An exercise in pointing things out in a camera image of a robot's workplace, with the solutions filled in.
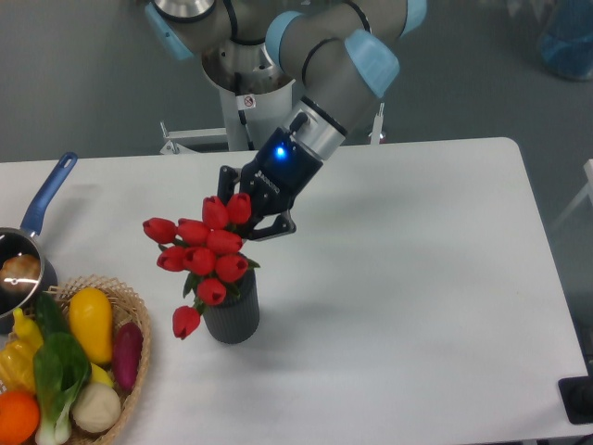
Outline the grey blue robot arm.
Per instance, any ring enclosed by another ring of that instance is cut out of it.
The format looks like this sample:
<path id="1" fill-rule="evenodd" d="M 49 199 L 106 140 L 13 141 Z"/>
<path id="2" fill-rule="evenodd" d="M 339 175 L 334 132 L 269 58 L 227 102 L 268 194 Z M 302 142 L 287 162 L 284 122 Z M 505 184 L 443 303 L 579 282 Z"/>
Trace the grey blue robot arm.
<path id="1" fill-rule="evenodd" d="M 228 147 L 255 157 L 222 167 L 218 195 L 250 197 L 239 235 L 291 234 L 297 195 L 399 72 L 390 49 L 419 27 L 424 1 L 341 1 L 323 12 L 280 1 L 150 1 L 145 14 L 178 59 L 197 56 L 218 89 Z"/>

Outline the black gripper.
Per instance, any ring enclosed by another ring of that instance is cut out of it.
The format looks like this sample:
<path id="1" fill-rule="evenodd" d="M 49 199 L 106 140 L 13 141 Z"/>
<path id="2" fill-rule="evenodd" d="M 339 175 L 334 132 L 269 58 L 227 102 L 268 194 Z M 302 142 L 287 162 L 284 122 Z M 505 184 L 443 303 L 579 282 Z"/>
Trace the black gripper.
<path id="1" fill-rule="evenodd" d="M 243 168 L 221 166 L 217 196 L 223 204 L 236 193 L 250 196 L 255 219 L 248 223 L 244 239 L 264 241 L 291 235 L 297 225 L 290 209 L 321 167 L 321 160 L 293 141 L 287 131 L 277 128 Z M 270 215 L 275 215 L 271 224 L 262 226 L 264 216 Z"/>

